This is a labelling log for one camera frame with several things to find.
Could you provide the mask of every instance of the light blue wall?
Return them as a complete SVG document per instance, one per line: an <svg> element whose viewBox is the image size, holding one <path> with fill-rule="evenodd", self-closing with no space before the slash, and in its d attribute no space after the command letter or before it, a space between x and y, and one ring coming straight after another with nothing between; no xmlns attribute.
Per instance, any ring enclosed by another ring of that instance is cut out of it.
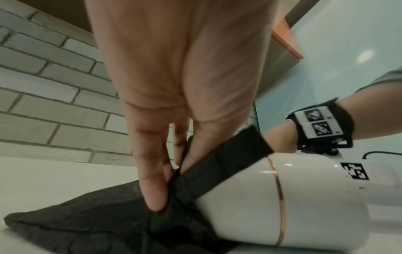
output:
<svg viewBox="0 0 402 254"><path fill-rule="evenodd" d="M293 109L347 97L402 66L402 0L321 0L292 32L304 59L256 101L262 133ZM359 158L372 150L402 152L402 135L358 141L342 154ZM394 166L402 179L402 157L371 158Z"/></svg>

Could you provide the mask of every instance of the brick wall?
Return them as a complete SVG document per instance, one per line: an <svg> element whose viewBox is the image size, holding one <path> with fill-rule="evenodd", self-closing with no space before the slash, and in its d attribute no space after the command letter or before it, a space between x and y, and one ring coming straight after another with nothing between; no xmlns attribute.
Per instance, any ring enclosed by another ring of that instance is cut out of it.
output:
<svg viewBox="0 0 402 254"><path fill-rule="evenodd" d="M0 156L133 165L117 91L95 46L85 30L0 0ZM258 126L255 111L240 129L249 125Z"/></svg>

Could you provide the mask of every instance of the sleeve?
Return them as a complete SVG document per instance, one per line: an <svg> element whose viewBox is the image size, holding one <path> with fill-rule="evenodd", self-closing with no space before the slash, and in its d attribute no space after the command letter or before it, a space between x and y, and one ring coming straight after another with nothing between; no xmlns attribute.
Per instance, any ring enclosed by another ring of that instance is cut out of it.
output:
<svg viewBox="0 0 402 254"><path fill-rule="evenodd" d="M372 85L378 85L378 84L383 84L383 83L389 83L389 82L401 82L402 83L402 67L387 72L386 74L382 75L381 77L377 78L376 80L374 80L373 82L371 82L369 85L360 88L359 90L357 90L356 92L370 87Z"/></svg>

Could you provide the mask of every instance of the wrist-mounted device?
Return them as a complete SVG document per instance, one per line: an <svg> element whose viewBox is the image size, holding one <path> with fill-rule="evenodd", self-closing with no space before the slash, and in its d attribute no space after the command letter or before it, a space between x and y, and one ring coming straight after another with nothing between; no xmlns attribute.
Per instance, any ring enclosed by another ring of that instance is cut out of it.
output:
<svg viewBox="0 0 402 254"><path fill-rule="evenodd" d="M353 119L336 104L338 98L289 113L286 119L296 124L298 149L326 151L353 147Z"/></svg>

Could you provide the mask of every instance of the white hair dryer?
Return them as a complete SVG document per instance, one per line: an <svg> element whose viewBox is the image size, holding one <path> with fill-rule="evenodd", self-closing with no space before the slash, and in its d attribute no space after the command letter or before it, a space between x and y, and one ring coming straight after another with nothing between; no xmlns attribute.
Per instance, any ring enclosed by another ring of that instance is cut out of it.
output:
<svg viewBox="0 0 402 254"><path fill-rule="evenodd" d="M196 204L223 239L344 251L369 235L361 191L399 185L394 170L376 161L272 154Z"/></svg>

